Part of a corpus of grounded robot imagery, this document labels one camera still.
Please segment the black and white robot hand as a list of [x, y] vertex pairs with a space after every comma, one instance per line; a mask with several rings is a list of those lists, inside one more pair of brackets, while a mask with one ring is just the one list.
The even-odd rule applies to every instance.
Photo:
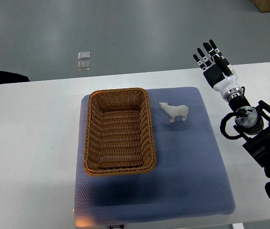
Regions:
[[203, 47], [205, 51], [197, 48], [197, 54], [193, 54], [193, 58], [202, 70], [209, 86], [219, 92], [226, 102], [243, 95], [244, 90], [237, 83], [236, 73], [214, 41], [209, 40], [203, 43]]

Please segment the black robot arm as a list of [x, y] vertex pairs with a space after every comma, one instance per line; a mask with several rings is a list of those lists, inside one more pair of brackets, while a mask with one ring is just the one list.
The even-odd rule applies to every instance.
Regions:
[[224, 94], [232, 112], [221, 120], [220, 131], [229, 140], [243, 138], [243, 148], [270, 178], [270, 105], [260, 100], [252, 107], [244, 92], [244, 87], [237, 87]]

